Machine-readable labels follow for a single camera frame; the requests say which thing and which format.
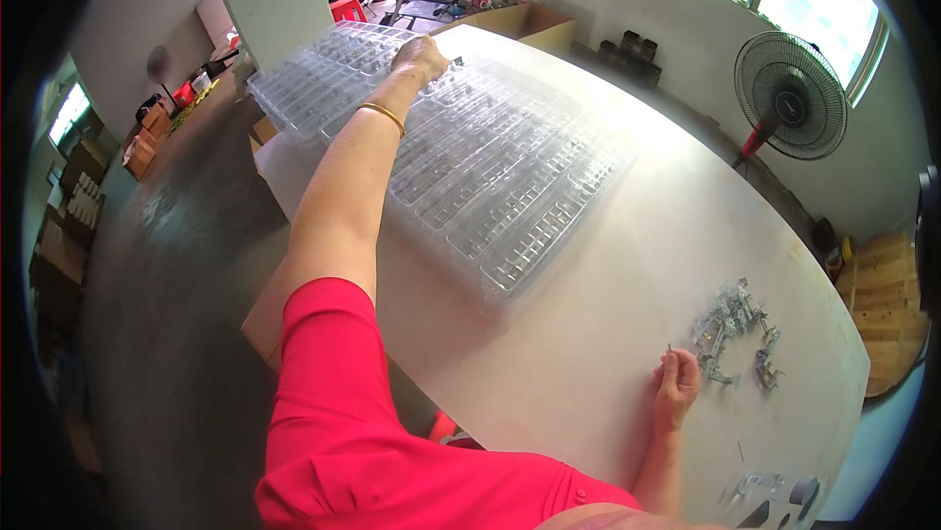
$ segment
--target red basket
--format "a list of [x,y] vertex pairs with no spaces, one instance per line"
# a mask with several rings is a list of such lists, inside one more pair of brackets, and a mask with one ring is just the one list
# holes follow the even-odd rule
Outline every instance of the red basket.
[[196,92],[193,90],[193,86],[189,84],[189,81],[183,83],[182,87],[173,93],[173,101],[181,107],[186,107],[194,99],[196,99]]

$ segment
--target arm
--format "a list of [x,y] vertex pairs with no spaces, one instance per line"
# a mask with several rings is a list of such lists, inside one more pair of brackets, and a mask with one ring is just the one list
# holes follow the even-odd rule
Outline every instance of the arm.
[[[392,73],[366,99],[405,122],[415,95],[443,75],[448,61],[421,36],[396,54]],[[313,173],[291,226],[291,289],[320,277],[356,283],[375,302],[375,241],[400,132],[385,114],[359,109]]]
[[631,492],[650,513],[678,516],[680,429],[699,393],[699,367],[693,353],[682,349],[660,360],[654,371],[660,391],[654,399],[653,438]]

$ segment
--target tape roll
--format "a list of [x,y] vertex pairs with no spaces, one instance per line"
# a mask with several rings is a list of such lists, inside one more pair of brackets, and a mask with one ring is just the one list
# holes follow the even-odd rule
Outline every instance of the tape roll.
[[794,505],[803,506],[801,507],[801,513],[797,515],[798,520],[804,520],[807,512],[817,501],[819,490],[820,483],[817,477],[801,477],[794,484],[794,489],[791,489],[791,497],[788,501]]

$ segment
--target chair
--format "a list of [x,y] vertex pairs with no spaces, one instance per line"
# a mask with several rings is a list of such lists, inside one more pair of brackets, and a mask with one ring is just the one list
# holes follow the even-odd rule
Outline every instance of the chair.
[[380,23],[395,25],[400,19],[411,18],[408,29],[412,29],[418,19],[450,23],[454,20],[453,8],[461,1],[464,0],[395,0],[395,10],[386,12]]
[[343,20],[351,22],[365,22],[366,14],[359,5],[359,0],[339,0],[330,4],[330,13],[335,22]]

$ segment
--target reclining chair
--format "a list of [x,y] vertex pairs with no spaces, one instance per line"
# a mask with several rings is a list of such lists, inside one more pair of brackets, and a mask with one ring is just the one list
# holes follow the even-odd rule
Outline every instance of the reclining chair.
[[418,19],[449,24],[454,21],[454,6],[461,1],[464,0],[395,0],[395,10],[387,11],[380,23],[395,25],[400,19],[411,18],[408,29],[412,29]]

